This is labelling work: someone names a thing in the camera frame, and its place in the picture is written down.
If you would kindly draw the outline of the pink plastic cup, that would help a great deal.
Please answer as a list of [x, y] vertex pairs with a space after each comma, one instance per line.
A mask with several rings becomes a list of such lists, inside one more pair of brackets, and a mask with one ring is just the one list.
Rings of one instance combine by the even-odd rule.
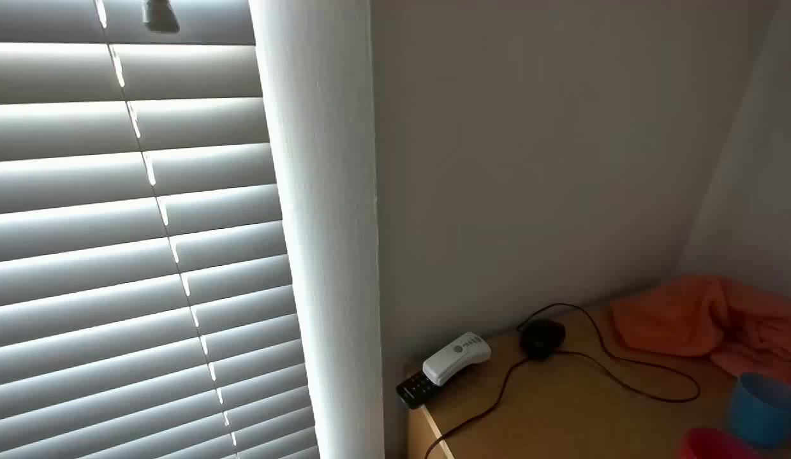
[[678, 459], [759, 459], [759, 454], [724, 431], [691, 429], [682, 439]]

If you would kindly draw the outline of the black remote control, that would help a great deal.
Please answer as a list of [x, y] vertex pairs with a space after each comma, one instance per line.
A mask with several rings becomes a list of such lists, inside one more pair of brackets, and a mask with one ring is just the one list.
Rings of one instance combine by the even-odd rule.
[[396, 388], [396, 393], [409, 407], [419, 407], [432, 399], [439, 388], [423, 371], [414, 371]]

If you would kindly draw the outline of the orange towel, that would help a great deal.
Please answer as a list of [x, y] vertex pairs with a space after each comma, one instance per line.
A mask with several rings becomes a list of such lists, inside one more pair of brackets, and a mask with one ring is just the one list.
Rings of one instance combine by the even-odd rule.
[[617, 297], [609, 315], [630, 350], [708, 357], [731, 375], [791, 385], [791, 297], [723, 276], [682, 276]]

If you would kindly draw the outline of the white window blinds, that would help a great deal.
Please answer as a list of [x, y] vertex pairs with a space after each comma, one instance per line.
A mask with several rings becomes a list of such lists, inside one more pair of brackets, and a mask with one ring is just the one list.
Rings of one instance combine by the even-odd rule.
[[248, 0], [0, 0], [0, 459], [319, 459]]

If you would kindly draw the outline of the wooden dresser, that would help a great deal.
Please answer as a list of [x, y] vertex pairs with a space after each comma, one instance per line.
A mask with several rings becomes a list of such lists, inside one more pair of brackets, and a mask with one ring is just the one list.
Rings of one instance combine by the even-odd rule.
[[409, 459], [677, 459], [689, 429], [720, 429], [738, 375], [626, 347], [615, 301], [561, 305], [566, 338], [543, 362], [498, 333], [490, 362], [409, 415]]

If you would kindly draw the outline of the blue plastic cup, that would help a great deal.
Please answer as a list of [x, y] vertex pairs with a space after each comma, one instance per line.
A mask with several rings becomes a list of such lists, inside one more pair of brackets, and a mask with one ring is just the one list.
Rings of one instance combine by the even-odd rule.
[[791, 385], [760, 371], [742, 371], [736, 379], [727, 425], [756, 448], [791, 443]]

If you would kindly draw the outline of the white handheld device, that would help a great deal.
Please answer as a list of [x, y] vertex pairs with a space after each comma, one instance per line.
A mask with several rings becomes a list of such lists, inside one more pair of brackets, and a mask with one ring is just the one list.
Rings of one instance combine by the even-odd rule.
[[439, 352], [423, 359], [421, 371], [436, 385], [446, 385], [456, 371], [467, 369], [469, 365], [483, 365], [492, 357], [490, 345], [476, 333], [465, 332]]

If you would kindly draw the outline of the black power adapter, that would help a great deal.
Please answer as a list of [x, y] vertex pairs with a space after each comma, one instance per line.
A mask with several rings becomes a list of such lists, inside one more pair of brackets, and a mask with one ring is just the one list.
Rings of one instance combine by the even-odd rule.
[[530, 359], [548, 359], [565, 345], [566, 328], [558, 322], [539, 318], [520, 332], [520, 352]]

